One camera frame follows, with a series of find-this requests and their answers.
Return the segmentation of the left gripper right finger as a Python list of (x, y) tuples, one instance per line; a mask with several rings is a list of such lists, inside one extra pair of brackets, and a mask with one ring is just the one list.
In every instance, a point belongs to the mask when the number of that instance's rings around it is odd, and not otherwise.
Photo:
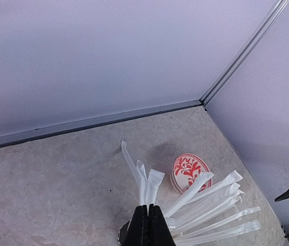
[(148, 245), (175, 246), (161, 208), (150, 204), (148, 218)]

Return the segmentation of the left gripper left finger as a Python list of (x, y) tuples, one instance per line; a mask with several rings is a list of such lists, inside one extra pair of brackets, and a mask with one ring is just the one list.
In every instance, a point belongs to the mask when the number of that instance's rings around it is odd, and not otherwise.
[(130, 220), (126, 237), (126, 246), (149, 245), (149, 217), (146, 205), (137, 206)]

